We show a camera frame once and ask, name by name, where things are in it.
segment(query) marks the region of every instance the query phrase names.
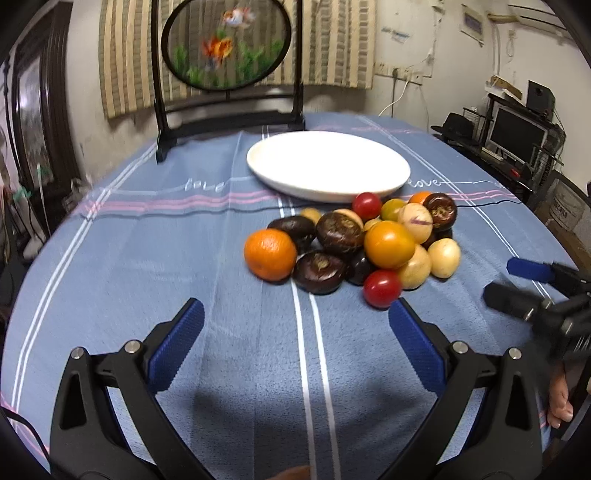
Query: orange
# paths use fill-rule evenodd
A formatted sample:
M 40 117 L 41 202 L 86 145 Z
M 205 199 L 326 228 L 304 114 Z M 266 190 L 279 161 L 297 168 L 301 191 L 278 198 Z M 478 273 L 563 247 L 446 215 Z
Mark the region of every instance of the orange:
M 420 203 L 422 205 L 429 195 L 431 195 L 431 192 L 418 192 L 415 193 L 412 197 L 410 197 L 410 200 L 408 202 Z
M 415 242 L 403 225 L 384 220 L 366 232 L 364 247 L 374 265 L 385 270 L 394 270 L 413 257 Z
M 281 230 L 259 230 L 244 243 L 244 260 L 248 268 L 263 280 L 280 281 L 288 277 L 296 258 L 294 242 Z

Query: red cherry tomato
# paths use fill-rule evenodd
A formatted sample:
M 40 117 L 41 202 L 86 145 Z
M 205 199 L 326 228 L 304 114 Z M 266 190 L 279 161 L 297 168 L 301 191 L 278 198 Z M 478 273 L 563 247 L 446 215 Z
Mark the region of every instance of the red cherry tomato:
M 402 293 L 402 282 L 396 272 L 378 270 L 363 284 L 365 301 L 377 309 L 387 309 Z
M 379 214 L 382 212 L 382 200 L 375 193 L 360 193 L 353 200 L 353 211 L 364 222 L 373 220 L 379 217 Z

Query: goldfish embroidery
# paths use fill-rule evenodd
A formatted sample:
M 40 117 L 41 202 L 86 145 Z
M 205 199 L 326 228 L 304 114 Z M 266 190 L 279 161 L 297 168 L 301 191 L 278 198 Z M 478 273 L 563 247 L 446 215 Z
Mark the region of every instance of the goldfish embroidery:
M 215 35 L 209 42 L 203 42 L 203 53 L 207 58 L 205 69 L 209 72 L 217 70 L 222 62 L 232 53 L 233 42 L 229 37 L 221 40 Z
M 252 12 L 250 7 L 236 7 L 222 16 L 222 24 L 237 28 L 248 28 L 255 20 L 256 14 Z

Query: round screen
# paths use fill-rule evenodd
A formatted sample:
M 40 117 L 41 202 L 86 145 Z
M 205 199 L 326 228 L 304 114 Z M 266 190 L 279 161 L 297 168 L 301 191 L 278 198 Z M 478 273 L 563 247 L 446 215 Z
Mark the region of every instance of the round screen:
M 290 20 L 278 0 L 186 0 L 164 26 L 162 54 L 191 87 L 235 90 L 267 77 L 290 42 Z

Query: blue gripper pad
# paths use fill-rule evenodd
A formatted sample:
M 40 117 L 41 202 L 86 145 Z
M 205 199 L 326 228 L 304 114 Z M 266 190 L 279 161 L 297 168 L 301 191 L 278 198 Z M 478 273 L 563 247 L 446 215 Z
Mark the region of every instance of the blue gripper pad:
M 388 317 L 390 328 L 410 360 L 423 387 L 440 397 L 446 387 L 443 358 L 399 300 L 391 305 Z
M 507 271 L 516 277 L 527 278 L 528 280 L 541 283 L 554 281 L 554 272 L 549 265 L 513 257 L 507 262 Z
M 178 369 L 203 329 L 205 322 L 203 303 L 195 300 L 183 310 L 172 320 L 176 324 L 148 361 L 146 380 L 148 388 L 154 394 L 170 387 Z

